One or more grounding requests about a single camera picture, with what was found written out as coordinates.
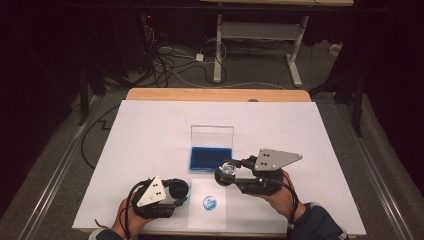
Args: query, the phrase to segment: black sleeve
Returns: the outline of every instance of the black sleeve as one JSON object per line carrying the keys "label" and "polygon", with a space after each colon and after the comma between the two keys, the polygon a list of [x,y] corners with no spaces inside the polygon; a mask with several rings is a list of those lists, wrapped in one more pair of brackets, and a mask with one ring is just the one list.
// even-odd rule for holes
{"label": "black sleeve", "polygon": [[307,203],[305,206],[305,213],[294,224],[293,239],[349,239],[345,230],[337,225],[327,210],[316,203]]}
{"label": "black sleeve", "polygon": [[122,240],[122,238],[114,231],[105,229],[101,231],[97,236],[97,240]]}

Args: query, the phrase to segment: white paper sheet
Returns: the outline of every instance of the white paper sheet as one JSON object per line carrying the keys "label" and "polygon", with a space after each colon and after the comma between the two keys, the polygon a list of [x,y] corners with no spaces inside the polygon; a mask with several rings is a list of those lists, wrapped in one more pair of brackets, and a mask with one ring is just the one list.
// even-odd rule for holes
{"label": "white paper sheet", "polygon": [[[312,102],[123,101],[73,228],[95,229],[98,226],[94,219],[111,226],[117,206],[132,186],[160,176],[183,179],[189,184],[193,179],[209,179],[214,183],[211,192],[225,191],[225,221],[219,223],[226,225],[207,222],[210,229],[188,228],[189,219],[198,219],[189,217],[194,203],[189,199],[175,209],[171,218],[147,224],[145,232],[284,233],[287,221],[267,202],[241,194],[235,185],[219,186],[213,174],[189,172],[192,125],[234,126],[234,159],[257,155],[260,148],[302,154],[302,160],[284,168],[290,173],[300,200],[320,203],[349,234],[365,234],[319,111]],[[252,177],[250,170],[239,170],[238,178]],[[193,191],[198,188],[196,182]]]}
{"label": "white paper sheet", "polygon": [[188,228],[225,229],[225,188],[214,179],[193,179]]}

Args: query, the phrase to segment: desk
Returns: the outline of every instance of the desk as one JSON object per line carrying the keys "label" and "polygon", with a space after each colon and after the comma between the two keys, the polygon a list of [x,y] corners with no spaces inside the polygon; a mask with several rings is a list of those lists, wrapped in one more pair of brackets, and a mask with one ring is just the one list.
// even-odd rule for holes
{"label": "desk", "polygon": [[[267,102],[244,102],[249,99]],[[194,179],[213,179],[211,174],[188,172],[193,124],[234,126],[235,159],[256,155],[261,147],[303,154],[301,161],[285,167],[299,198],[321,203],[350,234],[365,234],[318,109],[306,92],[296,90],[132,89],[121,104],[73,228],[90,231],[96,228],[94,219],[111,225],[122,196],[146,178],[181,178],[189,185]],[[190,228],[188,201],[172,218],[157,219],[143,231],[261,237],[285,234],[287,221],[265,201],[242,195],[233,185],[225,188],[225,195],[227,214],[221,229]]]}
{"label": "desk", "polygon": [[[220,5],[225,3],[244,4],[274,4],[274,5],[306,5],[306,6],[352,6],[353,0],[202,0],[207,2],[217,2]],[[299,71],[296,67],[296,57],[302,43],[303,34],[306,30],[308,16],[303,16],[299,24],[274,24],[274,23],[244,23],[244,22],[224,22],[222,14],[218,14],[217,34],[216,34],[216,54],[213,81],[221,82],[222,57],[221,45],[223,38],[243,38],[243,39],[270,39],[270,40],[293,40],[293,51],[286,55],[287,66],[293,83],[296,87],[302,87]]]}

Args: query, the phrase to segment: wooden table edge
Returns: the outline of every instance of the wooden table edge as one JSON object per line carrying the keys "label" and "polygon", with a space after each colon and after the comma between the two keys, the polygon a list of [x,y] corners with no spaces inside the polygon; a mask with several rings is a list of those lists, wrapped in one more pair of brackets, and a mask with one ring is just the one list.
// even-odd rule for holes
{"label": "wooden table edge", "polygon": [[311,97],[305,90],[132,88],[126,100],[311,102]]}

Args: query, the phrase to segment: metal rail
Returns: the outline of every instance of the metal rail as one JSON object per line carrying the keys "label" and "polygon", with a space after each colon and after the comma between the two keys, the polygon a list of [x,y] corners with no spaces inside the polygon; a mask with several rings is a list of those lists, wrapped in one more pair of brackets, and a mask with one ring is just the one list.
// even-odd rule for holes
{"label": "metal rail", "polygon": [[49,183],[44,189],[43,194],[41,195],[36,207],[34,208],[27,223],[25,224],[24,229],[19,235],[18,237],[19,240],[34,239],[35,235],[37,234],[37,230],[40,227],[41,222],[43,221],[47,211],[49,210],[49,207],[51,203],[53,202],[53,199],[56,196],[56,193],[59,190],[60,185],[62,184],[62,181],[69,169],[69,166],[71,165],[74,159],[75,149],[80,143],[81,137],[87,130],[88,124],[93,119],[94,113],[98,110],[102,99],[103,99],[102,97],[97,97],[97,96],[93,97],[90,103],[92,113],[89,115],[85,124],[78,127],[74,137],[72,138],[71,142],[66,148],[65,153],[62,159],[60,160],[55,172],[53,173],[52,178],[50,179]]}
{"label": "metal rail", "polygon": [[346,106],[339,105],[338,108],[343,120],[346,123],[346,127],[349,129],[352,138],[355,139],[355,142],[359,147],[361,155],[363,156],[361,158],[362,163],[364,164],[365,170],[370,177],[371,183],[374,186],[374,189],[381,201],[381,205],[386,211],[387,217],[389,218],[389,221],[392,224],[398,239],[413,240],[414,237],[412,236],[412,233],[402,216],[399,206],[383,178],[381,177],[380,171],[375,165],[375,161],[369,153],[367,146],[365,145],[362,138],[356,135],[355,129],[353,129],[352,125],[350,124],[352,120],[350,119],[350,115],[346,109]]}

